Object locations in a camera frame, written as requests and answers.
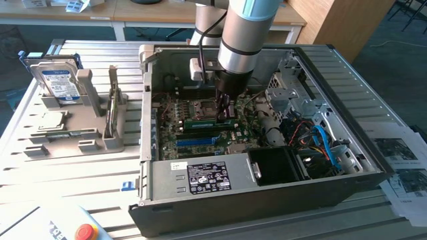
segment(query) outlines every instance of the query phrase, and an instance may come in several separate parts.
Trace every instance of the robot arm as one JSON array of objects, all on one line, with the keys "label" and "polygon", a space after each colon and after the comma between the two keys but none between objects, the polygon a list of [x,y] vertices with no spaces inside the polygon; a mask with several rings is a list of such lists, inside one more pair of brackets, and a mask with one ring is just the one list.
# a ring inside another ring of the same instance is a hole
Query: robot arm
[{"label": "robot arm", "polygon": [[[229,118],[227,108],[247,88],[281,3],[282,0],[230,1],[218,54],[221,70],[214,71],[219,121]],[[211,15],[206,16],[199,8],[214,7],[198,7],[197,32],[201,31],[201,26],[205,29],[210,28],[209,24],[202,24],[199,21],[207,22],[207,19],[210,19],[210,22],[213,22]],[[209,32],[209,34],[211,33],[218,33],[215,28]]]}]

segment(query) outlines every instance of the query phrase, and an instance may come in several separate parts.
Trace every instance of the white sticker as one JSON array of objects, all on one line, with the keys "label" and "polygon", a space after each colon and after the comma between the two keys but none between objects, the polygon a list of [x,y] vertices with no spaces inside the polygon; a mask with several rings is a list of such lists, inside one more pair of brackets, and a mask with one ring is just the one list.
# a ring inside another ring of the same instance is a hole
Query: white sticker
[{"label": "white sticker", "polygon": [[106,16],[91,16],[91,19],[98,19],[98,20],[110,20],[110,17]]},{"label": "white sticker", "polygon": [[189,162],[181,161],[181,162],[171,162],[171,170],[186,170],[187,169]]},{"label": "white sticker", "polygon": [[75,101],[80,98],[76,85],[70,82],[72,77],[67,70],[42,71],[48,87],[55,95],[63,101]]}]

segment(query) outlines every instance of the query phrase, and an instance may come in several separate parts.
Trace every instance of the table leg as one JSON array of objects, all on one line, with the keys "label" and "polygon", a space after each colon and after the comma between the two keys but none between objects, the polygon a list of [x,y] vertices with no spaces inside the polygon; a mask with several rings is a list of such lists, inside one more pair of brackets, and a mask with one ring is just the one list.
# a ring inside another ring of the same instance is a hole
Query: table leg
[{"label": "table leg", "polygon": [[126,22],[113,21],[111,22],[117,41],[126,41]]},{"label": "table leg", "polygon": [[286,38],[286,42],[285,42],[286,44],[295,44],[297,43],[297,39],[299,38],[301,31],[302,31],[302,26],[293,26],[293,29],[287,34],[287,38]]}]

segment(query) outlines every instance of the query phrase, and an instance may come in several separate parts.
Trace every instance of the warning label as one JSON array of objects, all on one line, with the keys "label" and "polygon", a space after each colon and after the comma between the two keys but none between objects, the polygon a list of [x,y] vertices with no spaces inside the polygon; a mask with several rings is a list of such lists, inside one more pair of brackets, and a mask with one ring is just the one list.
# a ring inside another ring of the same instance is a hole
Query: warning label
[{"label": "warning label", "polygon": [[193,194],[206,194],[233,189],[225,161],[189,165],[187,172]]},{"label": "warning label", "polygon": [[70,82],[72,77],[67,70],[42,71],[46,82],[56,98],[63,101],[74,101],[80,98],[76,85]]}]

